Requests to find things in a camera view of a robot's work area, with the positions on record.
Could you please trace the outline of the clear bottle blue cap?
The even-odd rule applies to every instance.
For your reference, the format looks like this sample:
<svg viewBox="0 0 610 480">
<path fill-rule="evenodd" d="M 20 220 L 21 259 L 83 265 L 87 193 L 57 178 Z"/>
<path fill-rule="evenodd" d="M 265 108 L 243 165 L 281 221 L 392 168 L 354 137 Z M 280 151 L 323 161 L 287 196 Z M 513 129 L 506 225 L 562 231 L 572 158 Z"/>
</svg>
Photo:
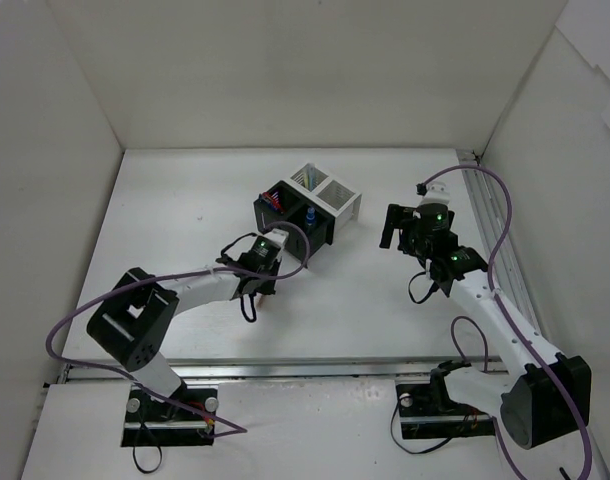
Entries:
<svg viewBox="0 0 610 480">
<path fill-rule="evenodd" d="M 317 214 L 316 209 L 314 207 L 308 207 L 307 212 L 304 217 L 304 231 L 310 236 L 315 230 L 317 226 Z"/>
</svg>

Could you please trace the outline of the red pen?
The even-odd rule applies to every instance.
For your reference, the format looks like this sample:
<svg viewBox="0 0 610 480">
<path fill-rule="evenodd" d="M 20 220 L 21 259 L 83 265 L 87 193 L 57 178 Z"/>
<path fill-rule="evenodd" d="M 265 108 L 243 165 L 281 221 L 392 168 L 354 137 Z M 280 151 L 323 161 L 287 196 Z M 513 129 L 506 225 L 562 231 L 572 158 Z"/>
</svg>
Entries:
<svg viewBox="0 0 610 480">
<path fill-rule="evenodd" d="M 278 215 L 283 215 L 285 209 L 283 208 L 280 195 L 278 190 L 266 191 L 261 194 L 261 199 L 268 205 L 268 207 L 276 212 Z"/>
</svg>

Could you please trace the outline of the pastel highlighter set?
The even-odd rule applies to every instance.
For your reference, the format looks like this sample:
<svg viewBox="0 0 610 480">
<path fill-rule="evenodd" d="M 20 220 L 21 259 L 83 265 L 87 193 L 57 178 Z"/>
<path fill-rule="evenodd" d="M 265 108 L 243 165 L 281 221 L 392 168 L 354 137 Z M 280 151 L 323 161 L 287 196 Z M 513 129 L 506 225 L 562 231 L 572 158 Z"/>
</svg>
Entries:
<svg viewBox="0 0 610 480">
<path fill-rule="evenodd" d="M 303 170 L 303 186 L 308 191 L 313 191 L 317 186 L 316 168 L 313 164 L 307 164 Z"/>
</svg>

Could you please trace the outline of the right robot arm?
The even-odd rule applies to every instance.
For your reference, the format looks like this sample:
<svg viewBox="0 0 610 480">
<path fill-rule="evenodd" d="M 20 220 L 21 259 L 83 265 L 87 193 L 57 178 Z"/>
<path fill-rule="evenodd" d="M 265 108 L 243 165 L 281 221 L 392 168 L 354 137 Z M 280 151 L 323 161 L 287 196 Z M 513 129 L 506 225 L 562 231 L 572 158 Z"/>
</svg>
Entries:
<svg viewBox="0 0 610 480">
<path fill-rule="evenodd" d="M 380 246 L 396 242 L 423 266 L 432 286 L 462 308 L 500 356 L 507 374 L 493 377 L 467 361 L 432 370 L 427 398 L 449 412 L 468 405 L 501 421 L 511 439 L 531 449 L 589 423 L 591 370 L 542 337 L 499 290 L 479 253 L 452 232 L 453 211 L 441 203 L 387 208 Z"/>
</svg>

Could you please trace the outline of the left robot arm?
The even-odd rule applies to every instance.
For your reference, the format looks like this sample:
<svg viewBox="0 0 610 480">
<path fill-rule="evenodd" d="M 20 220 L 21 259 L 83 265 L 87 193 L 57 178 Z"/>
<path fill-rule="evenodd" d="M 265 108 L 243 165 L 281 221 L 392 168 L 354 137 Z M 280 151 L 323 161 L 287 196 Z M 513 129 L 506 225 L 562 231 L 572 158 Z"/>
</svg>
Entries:
<svg viewBox="0 0 610 480">
<path fill-rule="evenodd" d="M 273 279 L 229 271 L 174 280 L 169 287 L 153 283 L 103 301 L 86 331 L 138 383 L 152 390 L 149 408 L 170 420 L 183 411 L 187 390 L 160 352 L 173 318 L 213 302 L 271 295 L 274 286 Z"/>
</svg>

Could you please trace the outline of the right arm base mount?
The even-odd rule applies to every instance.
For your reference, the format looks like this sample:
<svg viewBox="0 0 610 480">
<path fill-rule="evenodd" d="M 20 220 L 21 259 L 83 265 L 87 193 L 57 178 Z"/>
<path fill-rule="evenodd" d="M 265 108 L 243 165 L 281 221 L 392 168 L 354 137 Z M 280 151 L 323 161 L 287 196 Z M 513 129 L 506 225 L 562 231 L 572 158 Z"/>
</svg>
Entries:
<svg viewBox="0 0 610 480">
<path fill-rule="evenodd" d="M 471 406 L 440 407 L 429 383 L 397 383 L 395 430 L 403 440 L 495 436 L 492 420 Z"/>
</svg>

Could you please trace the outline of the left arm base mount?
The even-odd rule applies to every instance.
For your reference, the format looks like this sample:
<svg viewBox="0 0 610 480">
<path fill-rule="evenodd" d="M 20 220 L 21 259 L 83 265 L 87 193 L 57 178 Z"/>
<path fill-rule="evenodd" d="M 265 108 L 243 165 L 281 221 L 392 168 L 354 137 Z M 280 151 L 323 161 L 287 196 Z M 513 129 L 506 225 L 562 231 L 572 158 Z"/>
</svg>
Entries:
<svg viewBox="0 0 610 480">
<path fill-rule="evenodd" d="M 126 405 L 122 447 L 212 446 L 213 426 L 203 416 L 153 399 L 132 387 Z"/>
</svg>

